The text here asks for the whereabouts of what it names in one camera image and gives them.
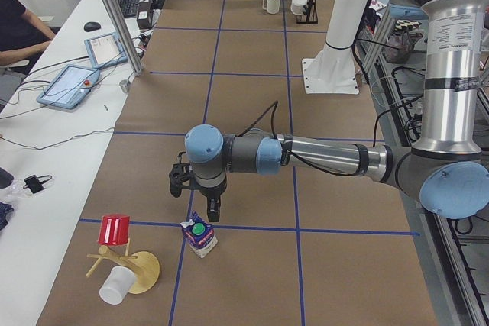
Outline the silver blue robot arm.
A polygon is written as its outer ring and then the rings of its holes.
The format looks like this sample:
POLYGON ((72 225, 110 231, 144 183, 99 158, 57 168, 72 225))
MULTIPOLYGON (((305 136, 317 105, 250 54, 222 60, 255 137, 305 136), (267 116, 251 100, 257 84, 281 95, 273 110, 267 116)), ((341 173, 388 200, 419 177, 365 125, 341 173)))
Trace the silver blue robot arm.
POLYGON ((209 220, 217 221, 228 173, 272 175, 286 165, 309 166, 333 176, 367 176, 445 218, 474 215, 488 202, 488 171, 473 140, 487 6, 488 0, 390 0, 405 17, 422 10, 429 19, 422 132, 412 147, 327 144, 254 128, 222 134, 201 124, 186 135, 189 160, 174 164, 171 193, 200 191, 209 220))

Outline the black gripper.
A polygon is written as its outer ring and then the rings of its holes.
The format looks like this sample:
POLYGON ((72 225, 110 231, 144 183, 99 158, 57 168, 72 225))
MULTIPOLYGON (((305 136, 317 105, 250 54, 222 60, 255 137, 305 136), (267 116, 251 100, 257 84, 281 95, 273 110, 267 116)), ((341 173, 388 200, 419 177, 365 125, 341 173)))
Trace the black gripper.
POLYGON ((226 190, 224 179, 217 186, 205 187, 200 185, 199 191, 207 198, 207 218, 212 222, 220 221, 220 195, 226 190))

